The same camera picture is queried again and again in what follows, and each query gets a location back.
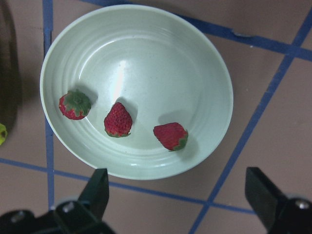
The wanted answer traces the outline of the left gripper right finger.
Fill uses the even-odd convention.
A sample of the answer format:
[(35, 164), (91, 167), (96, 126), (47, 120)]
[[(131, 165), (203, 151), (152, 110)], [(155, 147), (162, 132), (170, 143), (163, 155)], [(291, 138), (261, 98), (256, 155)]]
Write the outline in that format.
[(245, 197), (266, 230), (271, 231), (287, 197), (258, 167), (246, 169)]

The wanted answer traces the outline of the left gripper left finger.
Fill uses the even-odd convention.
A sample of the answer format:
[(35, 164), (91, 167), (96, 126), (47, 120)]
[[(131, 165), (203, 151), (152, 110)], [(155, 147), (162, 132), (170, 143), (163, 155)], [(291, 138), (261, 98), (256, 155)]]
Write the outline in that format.
[(107, 169), (96, 169), (78, 197), (83, 205), (102, 220), (109, 200), (109, 180)]

